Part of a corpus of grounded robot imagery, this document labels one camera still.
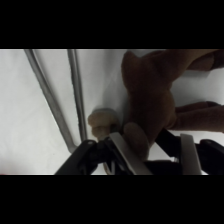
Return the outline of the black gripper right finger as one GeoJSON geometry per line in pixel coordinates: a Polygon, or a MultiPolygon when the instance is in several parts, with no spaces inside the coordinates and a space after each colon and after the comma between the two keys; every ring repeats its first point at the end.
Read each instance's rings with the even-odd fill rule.
{"type": "Polygon", "coordinates": [[[202,139],[195,143],[191,135],[175,136],[163,129],[156,143],[169,156],[179,160],[184,175],[200,175],[202,171],[209,175],[224,175],[224,146],[202,139]]]}

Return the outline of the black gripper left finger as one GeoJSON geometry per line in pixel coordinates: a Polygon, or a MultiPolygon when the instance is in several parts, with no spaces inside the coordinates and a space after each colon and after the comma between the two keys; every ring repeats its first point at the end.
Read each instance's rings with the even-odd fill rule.
{"type": "Polygon", "coordinates": [[[151,175],[119,133],[104,140],[85,140],[57,170],[56,175],[91,175],[104,164],[111,175],[151,175]]]}

